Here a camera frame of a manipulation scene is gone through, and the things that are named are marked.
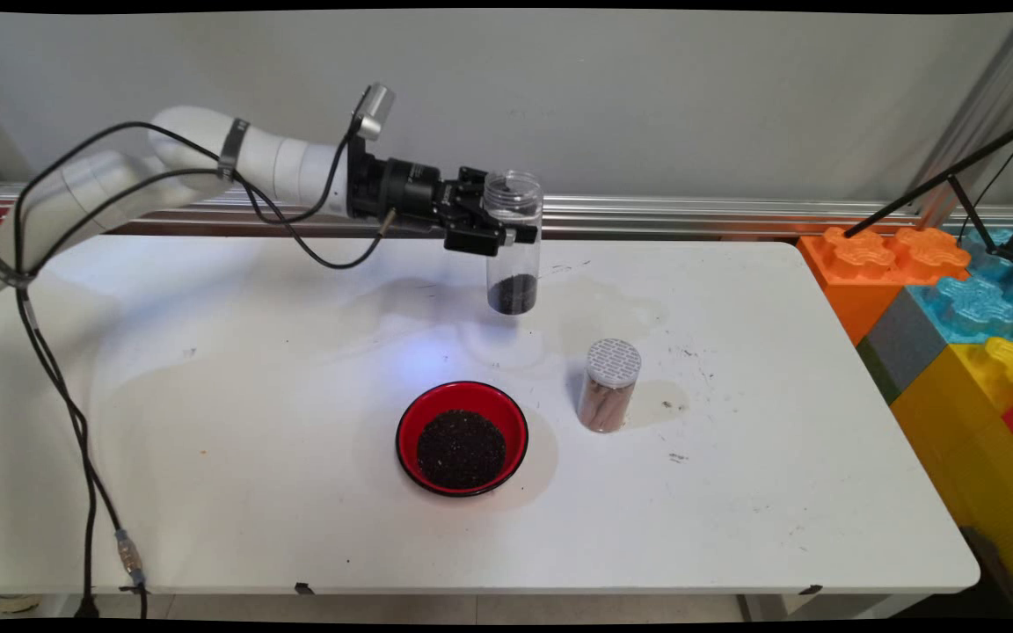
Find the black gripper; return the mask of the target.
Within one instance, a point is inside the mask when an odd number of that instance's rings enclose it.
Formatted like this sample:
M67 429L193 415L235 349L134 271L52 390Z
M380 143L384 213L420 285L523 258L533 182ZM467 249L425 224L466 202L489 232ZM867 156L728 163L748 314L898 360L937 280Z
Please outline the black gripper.
M499 249L534 244L539 237L539 206L494 207L489 200L453 201L482 196L489 172L461 167L457 180L443 179L440 170L396 157L378 159L366 151L366 142L355 136L346 147L346 212L355 220L389 227L428 232L445 229L445 248L493 258Z

